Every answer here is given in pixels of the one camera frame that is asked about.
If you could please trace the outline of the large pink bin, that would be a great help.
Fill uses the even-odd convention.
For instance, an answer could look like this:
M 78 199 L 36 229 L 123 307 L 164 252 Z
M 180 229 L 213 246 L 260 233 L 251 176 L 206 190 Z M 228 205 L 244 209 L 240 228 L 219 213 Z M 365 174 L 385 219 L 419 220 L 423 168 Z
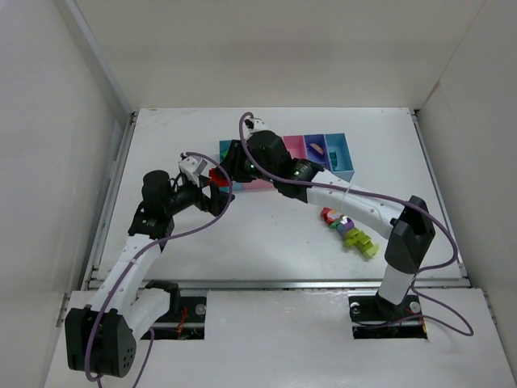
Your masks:
M 261 179 L 256 179 L 249 183 L 242 183 L 243 191 L 251 191 L 251 190 L 271 190 L 274 189 L 274 186 L 269 181 L 264 181 Z

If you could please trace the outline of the red flower duplo brick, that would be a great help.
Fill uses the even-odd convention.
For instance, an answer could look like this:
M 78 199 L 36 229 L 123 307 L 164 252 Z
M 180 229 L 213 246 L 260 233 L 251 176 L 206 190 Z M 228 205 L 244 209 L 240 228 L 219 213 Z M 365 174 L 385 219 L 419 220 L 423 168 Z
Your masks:
M 320 213 L 323 221 L 328 225 L 332 225 L 335 222 L 340 222 L 345 215 L 343 213 L 337 212 L 330 208 L 323 208 Z

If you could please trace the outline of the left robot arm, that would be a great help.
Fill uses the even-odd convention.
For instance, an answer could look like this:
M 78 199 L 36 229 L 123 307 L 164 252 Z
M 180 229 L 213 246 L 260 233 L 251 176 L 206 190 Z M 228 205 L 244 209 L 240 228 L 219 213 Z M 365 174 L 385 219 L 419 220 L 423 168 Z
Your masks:
M 137 341 L 177 302 L 178 286 L 153 281 L 140 291 L 151 265 L 173 239 L 174 216 L 191 206 L 219 219 L 234 196 L 223 192 L 228 174 L 213 168 L 208 175 L 180 173 L 176 185 L 167 172 L 143 178 L 142 200 L 134 213 L 120 257 L 95 295 L 65 317 L 65 344 L 70 369 L 95 381 L 102 376 L 124 377 L 137 350 Z

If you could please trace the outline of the purple flower duplo brick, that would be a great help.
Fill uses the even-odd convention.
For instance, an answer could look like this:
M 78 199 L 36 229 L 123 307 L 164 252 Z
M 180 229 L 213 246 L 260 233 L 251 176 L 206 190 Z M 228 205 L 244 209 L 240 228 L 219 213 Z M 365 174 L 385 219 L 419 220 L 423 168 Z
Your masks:
M 355 224 L 349 217 L 343 218 L 335 226 L 335 229 L 338 231 L 338 233 L 341 236 L 344 236 L 345 234 L 347 234 L 350 230 L 352 230 L 354 228 L 355 228 Z

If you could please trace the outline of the purple bin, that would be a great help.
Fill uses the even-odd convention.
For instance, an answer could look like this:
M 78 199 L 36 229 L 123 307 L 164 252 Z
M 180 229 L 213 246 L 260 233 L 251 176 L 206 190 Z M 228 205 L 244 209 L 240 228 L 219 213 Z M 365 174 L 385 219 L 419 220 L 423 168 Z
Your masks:
M 304 135 L 304 143 L 307 159 L 330 168 L 329 158 L 326 152 L 326 141 L 323 134 Z

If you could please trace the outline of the red duplo roof brick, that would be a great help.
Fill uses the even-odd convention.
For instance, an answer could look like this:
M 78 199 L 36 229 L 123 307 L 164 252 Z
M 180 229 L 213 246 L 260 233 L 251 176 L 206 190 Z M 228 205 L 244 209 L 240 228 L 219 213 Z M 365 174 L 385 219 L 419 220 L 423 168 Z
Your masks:
M 215 183 L 219 188 L 228 188 L 231 185 L 231 181 L 227 180 L 225 175 L 217 167 L 211 169 L 208 176 L 210 181 Z

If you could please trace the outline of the aluminium rail front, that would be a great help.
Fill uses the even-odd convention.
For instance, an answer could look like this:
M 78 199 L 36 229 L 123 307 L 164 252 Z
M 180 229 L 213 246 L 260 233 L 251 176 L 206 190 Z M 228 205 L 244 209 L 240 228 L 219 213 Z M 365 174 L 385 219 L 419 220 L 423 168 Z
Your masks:
M 379 280 L 174 280 L 181 289 L 377 289 Z M 417 288 L 470 288 L 470 281 L 417 279 Z

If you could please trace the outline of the teal frog duplo brick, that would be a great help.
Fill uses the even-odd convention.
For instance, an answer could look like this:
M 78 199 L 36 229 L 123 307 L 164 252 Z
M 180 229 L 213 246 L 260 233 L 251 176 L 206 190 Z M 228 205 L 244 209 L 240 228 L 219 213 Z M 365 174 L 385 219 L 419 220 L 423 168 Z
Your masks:
M 338 167 L 338 155 L 334 151 L 330 151 L 328 153 L 330 165 L 333 169 Z

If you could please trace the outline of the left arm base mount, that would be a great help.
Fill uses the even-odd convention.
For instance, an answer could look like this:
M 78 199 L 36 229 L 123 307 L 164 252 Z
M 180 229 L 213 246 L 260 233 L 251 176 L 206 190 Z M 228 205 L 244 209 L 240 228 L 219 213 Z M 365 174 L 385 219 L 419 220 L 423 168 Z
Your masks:
M 171 280 L 151 280 L 137 294 L 148 289 L 165 291 L 170 299 L 169 310 L 153 324 L 156 340 L 203 340 L 207 312 L 207 296 L 182 291 Z

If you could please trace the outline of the light blue bin right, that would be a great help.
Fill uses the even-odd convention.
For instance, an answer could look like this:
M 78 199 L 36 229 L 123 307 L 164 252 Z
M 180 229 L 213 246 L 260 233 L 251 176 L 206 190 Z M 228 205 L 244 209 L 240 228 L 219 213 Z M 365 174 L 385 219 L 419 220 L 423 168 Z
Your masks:
M 338 155 L 338 167 L 330 170 L 339 178 L 351 182 L 355 173 L 355 168 L 351 159 L 347 139 L 344 133 L 327 133 L 324 135 L 326 140 L 327 153 L 334 151 Z

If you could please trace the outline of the lime green duplo stack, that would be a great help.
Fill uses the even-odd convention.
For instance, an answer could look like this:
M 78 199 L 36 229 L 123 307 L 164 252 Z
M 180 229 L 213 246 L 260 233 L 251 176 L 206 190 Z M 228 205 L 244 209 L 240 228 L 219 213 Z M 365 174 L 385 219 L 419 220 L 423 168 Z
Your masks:
M 353 228 L 344 234 L 344 246 L 355 247 L 363 257 L 371 259 L 379 251 L 380 246 L 362 230 Z

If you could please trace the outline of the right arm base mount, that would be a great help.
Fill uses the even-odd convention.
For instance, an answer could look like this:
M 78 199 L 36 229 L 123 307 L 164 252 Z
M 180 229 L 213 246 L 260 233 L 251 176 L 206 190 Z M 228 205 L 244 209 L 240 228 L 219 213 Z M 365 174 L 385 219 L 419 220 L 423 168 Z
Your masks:
M 427 339 L 416 295 L 406 295 L 399 305 L 378 295 L 353 295 L 348 302 L 355 340 Z

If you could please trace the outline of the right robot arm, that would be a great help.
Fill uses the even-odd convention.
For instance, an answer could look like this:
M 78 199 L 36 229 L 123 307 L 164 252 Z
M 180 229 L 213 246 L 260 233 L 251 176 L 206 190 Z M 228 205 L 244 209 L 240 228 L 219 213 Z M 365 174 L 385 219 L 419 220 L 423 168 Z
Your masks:
M 282 138 L 269 130 L 252 133 L 245 142 L 231 141 L 221 165 L 237 183 L 268 181 L 288 198 L 339 211 L 375 230 L 387 241 L 387 267 L 377 294 L 395 306 L 404 301 L 435 237 L 424 200 L 361 194 L 322 164 L 291 156 Z

